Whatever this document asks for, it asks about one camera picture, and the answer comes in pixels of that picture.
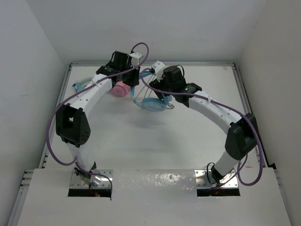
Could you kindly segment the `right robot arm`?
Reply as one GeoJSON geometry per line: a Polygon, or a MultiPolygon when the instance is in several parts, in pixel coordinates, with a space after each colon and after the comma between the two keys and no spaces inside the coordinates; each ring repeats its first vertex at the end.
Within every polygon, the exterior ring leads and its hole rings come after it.
{"type": "Polygon", "coordinates": [[[219,183],[257,145],[256,118],[218,104],[200,86],[187,83],[176,65],[153,65],[150,73],[156,76],[150,87],[159,98],[172,95],[177,102],[201,113],[226,134],[225,151],[212,166],[209,177],[213,183],[219,183]]]}

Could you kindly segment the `light blue headphones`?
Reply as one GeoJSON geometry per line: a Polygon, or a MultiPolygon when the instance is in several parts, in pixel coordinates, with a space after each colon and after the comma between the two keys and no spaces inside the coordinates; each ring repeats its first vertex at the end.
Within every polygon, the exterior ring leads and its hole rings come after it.
{"type": "Polygon", "coordinates": [[[162,101],[158,98],[154,97],[148,97],[144,98],[142,101],[137,101],[138,96],[140,93],[138,93],[137,96],[135,96],[135,88],[130,87],[130,96],[133,101],[133,103],[141,108],[142,110],[148,111],[148,112],[162,112],[165,110],[173,110],[174,105],[170,103],[170,101],[162,101]]]}

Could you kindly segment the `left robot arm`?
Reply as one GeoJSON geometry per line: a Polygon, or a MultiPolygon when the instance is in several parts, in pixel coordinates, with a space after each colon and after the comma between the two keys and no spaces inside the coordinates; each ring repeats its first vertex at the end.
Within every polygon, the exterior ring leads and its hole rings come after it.
{"type": "Polygon", "coordinates": [[[90,172],[95,168],[95,161],[86,145],[91,135],[91,128],[88,122],[89,113],[99,99],[119,81],[127,78],[138,81],[140,67],[124,75],[118,75],[109,79],[107,77],[131,70],[140,63],[142,57],[143,54],[138,52],[125,54],[115,51],[111,60],[96,71],[92,80],[87,84],[88,90],[83,93],[78,92],[74,98],[67,101],[57,111],[55,116],[56,134],[66,143],[81,171],[90,172]]]}

